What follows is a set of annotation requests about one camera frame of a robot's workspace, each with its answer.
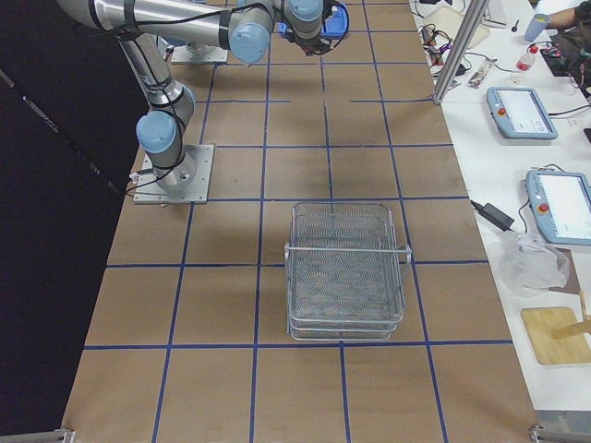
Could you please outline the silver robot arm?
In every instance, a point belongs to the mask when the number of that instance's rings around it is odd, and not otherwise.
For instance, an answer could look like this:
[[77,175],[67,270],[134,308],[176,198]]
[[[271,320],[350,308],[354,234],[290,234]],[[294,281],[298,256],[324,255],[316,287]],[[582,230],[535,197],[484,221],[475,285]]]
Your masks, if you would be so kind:
[[239,1],[228,9],[192,1],[61,1],[71,18],[116,37],[146,97],[150,110],[136,125],[147,153],[152,183],[183,199],[199,169],[183,135],[195,110],[195,98],[173,79],[156,38],[172,38],[230,51],[245,64],[258,62],[271,43],[276,24],[288,41],[307,55],[332,48],[322,36],[332,14],[330,1]]

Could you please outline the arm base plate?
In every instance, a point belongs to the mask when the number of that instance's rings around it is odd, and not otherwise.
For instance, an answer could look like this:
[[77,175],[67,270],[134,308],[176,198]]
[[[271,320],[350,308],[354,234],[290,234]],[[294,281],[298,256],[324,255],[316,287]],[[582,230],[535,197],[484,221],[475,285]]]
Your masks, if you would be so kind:
[[176,46],[172,54],[175,65],[215,65],[227,62],[228,51],[216,46],[187,42]]
[[214,157],[213,145],[185,145],[185,158],[179,166],[154,183],[151,160],[144,155],[138,188],[132,190],[133,201],[137,204],[184,204],[194,202],[206,204],[211,182],[211,167]]

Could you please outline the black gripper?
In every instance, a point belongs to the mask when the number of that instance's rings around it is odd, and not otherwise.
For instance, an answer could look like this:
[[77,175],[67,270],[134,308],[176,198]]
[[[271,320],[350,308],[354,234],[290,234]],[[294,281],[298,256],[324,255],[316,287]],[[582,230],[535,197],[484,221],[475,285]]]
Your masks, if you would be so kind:
[[332,41],[321,35],[310,38],[297,37],[297,45],[306,56],[324,55],[332,50]]

